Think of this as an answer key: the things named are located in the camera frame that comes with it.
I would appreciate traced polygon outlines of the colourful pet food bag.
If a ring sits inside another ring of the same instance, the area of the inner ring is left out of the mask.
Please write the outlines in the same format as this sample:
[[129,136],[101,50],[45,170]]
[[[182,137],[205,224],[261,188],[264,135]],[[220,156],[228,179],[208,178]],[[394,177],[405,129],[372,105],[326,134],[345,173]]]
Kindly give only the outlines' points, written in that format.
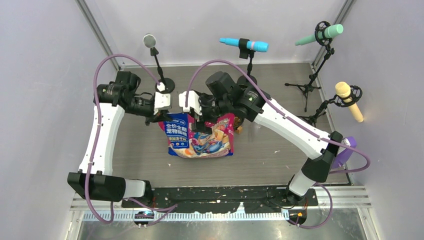
[[187,159],[219,158],[234,154],[234,120],[228,113],[216,123],[207,122],[211,134],[195,132],[193,117],[187,113],[171,113],[172,121],[159,122],[158,125],[167,137],[168,154]]

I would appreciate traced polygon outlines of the green microphone tripod stand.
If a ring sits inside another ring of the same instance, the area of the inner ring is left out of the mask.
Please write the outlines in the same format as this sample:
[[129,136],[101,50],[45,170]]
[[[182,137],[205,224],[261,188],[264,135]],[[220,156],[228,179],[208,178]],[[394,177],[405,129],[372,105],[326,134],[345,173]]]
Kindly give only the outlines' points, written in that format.
[[[329,27],[329,26],[332,26],[329,22],[321,21],[315,26],[314,32],[317,31],[317,30],[323,30],[325,27]],[[326,53],[324,55],[324,59],[323,59],[322,63],[318,67],[318,69],[314,73],[312,73],[308,76],[309,77],[309,83],[308,84],[301,85],[301,84],[293,84],[293,83],[287,83],[287,82],[284,84],[286,87],[297,87],[300,90],[303,97],[305,98],[305,105],[304,105],[304,112],[305,113],[308,110],[309,93],[312,93],[315,89],[316,90],[321,89],[320,86],[313,86],[313,83],[317,79],[318,73],[320,72],[320,70],[324,66],[325,62],[335,53],[334,48],[331,47],[331,43],[332,43],[333,39],[334,38],[329,39],[329,40],[318,40],[317,43],[320,46],[325,48]]]

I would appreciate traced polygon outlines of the round silver microphone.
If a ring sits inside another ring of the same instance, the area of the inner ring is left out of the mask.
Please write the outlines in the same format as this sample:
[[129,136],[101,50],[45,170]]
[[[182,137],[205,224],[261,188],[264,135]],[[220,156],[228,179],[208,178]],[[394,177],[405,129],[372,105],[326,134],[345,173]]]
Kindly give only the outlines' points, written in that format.
[[143,37],[142,42],[143,42],[143,44],[144,44],[145,47],[147,47],[149,49],[152,49],[152,48],[154,48],[156,46],[157,40],[156,40],[156,38],[152,34],[147,33]]

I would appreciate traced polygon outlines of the purple metronome box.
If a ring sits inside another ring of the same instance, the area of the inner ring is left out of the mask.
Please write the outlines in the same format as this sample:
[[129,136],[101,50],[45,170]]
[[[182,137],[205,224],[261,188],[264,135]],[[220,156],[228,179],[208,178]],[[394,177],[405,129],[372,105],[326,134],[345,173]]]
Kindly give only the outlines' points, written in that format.
[[[353,136],[345,137],[342,142],[343,145],[356,148],[357,142]],[[331,169],[337,169],[342,167],[351,157],[353,151],[344,147],[339,147],[336,157],[332,163]]]

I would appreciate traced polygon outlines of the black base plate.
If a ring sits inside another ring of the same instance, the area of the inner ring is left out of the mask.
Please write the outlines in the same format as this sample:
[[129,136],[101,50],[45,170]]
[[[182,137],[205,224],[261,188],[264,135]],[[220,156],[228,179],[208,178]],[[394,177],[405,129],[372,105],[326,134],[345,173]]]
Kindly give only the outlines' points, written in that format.
[[147,196],[136,197],[138,202],[153,208],[165,209],[177,205],[174,213],[234,213],[241,207],[248,214],[277,213],[293,209],[286,198],[286,187],[221,186],[221,187],[158,187]]

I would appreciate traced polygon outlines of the near black pet bowl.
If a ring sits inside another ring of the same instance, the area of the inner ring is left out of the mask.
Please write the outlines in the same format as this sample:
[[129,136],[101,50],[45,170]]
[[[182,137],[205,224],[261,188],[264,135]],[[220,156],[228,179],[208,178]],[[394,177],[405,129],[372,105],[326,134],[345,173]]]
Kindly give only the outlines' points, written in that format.
[[234,117],[234,121],[233,121],[233,130],[236,134],[241,134],[243,131],[243,122],[244,120],[242,118],[239,118],[238,116]]

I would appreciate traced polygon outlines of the green microphone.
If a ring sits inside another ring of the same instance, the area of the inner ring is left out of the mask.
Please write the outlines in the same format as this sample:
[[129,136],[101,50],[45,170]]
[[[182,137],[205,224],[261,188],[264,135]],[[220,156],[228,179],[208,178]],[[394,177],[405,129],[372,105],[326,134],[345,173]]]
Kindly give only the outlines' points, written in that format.
[[318,40],[330,40],[341,35],[343,31],[344,27],[342,24],[330,25],[323,29],[316,30],[312,35],[301,38],[295,42],[295,45],[303,46],[313,42],[318,42]]

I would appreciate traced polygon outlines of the yellow microphone tripod stand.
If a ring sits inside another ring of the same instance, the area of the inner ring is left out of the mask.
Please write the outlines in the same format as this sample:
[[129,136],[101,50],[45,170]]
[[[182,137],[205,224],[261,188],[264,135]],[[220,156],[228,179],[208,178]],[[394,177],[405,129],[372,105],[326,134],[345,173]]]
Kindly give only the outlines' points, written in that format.
[[316,126],[317,120],[319,117],[325,115],[327,113],[328,105],[334,104],[337,107],[340,108],[346,108],[341,106],[341,99],[335,94],[332,98],[324,100],[320,106],[315,110],[315,114],[309,115],[309,116],[300,116],[297,117],[306,122],[309,125],[312,125],[313,127]]

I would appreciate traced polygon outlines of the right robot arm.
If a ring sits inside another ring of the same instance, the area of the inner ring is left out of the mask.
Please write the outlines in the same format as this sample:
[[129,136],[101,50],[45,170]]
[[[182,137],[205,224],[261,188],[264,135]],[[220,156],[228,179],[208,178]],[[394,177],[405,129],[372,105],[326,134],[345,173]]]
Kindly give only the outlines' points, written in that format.
[[231,113],[241,122],[248,120],[266,127],[294,144],[307,159],[286,187],[284,196],[291,205],[299,205],[315,183],[326,182],[344,139],[342,134],[320,130],[287,112],[246,77],[234,81],[228,73],[218,71],[205,84],[209,94],[187,90],[178,96],[183,112],[194,118],[193,131],[210,134],[212,129],[206,124]]

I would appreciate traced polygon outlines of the yellow microphone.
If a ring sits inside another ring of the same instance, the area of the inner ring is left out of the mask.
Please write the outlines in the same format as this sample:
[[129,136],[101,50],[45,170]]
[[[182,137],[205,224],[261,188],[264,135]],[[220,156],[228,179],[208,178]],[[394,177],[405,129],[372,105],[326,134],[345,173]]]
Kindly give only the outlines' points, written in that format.
[[358,123],[362,123],[364,117],[357,105],[362,97],[362,89],[356,85],[348,85],[346,82],[340,81],[335,85],[335,93],[341,99],[341,106],[348,108],[353,118]]

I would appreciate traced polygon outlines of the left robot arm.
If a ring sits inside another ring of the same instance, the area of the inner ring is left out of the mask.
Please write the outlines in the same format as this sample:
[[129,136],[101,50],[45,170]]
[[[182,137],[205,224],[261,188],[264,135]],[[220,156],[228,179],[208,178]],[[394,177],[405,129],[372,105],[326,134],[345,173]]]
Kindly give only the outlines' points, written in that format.
[[120,123],[125,114],[145,117],[145,124],[171,120],[171,92],[175,83],[160,79],[161,86],[150,98],[137,94],[141,79],[130,71],[119,71],[114,81],[96,88],[99,103],[94,106],[93,125],[85,156],[77,172],[70,172],[67,183],[81,197],[119,202],[134,198],[141,207],[153,202],[148,180],[126,179],[113,175],[113,154]]

